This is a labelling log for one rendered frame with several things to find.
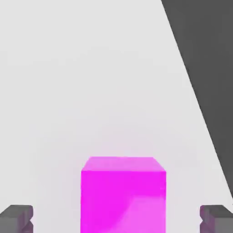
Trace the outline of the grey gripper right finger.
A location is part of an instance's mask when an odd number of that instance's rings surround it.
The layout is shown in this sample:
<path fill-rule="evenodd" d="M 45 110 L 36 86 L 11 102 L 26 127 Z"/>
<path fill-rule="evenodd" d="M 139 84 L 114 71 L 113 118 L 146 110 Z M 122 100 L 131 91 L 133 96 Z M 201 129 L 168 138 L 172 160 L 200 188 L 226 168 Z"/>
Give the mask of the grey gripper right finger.
<path fill-rule="evenodd" d="M 233 233 L 233 213 L 223 205 L 202 205 L 200 217 L 200 233 Z"/>

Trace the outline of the small magenta cube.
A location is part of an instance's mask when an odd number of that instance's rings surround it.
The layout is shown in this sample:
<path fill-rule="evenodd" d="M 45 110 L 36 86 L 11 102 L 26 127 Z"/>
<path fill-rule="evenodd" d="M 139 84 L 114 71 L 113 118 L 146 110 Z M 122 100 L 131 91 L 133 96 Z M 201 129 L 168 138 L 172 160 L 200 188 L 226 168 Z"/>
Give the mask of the small magenta cube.
<path fill-rule="evenodd" d="M 166 171 L 153 157 L 90 157 L 80 233 L 166 233 Z"/>

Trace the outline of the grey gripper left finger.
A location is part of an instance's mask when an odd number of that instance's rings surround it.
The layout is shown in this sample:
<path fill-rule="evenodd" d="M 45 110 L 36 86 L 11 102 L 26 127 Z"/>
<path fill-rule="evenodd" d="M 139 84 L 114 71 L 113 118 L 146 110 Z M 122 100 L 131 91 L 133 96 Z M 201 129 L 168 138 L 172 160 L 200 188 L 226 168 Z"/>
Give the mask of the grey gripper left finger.
<path fill-rule="evenodd" d="M 33 233 L 33 207 L 10 205 L 0 213 L 0 233 Z"/>

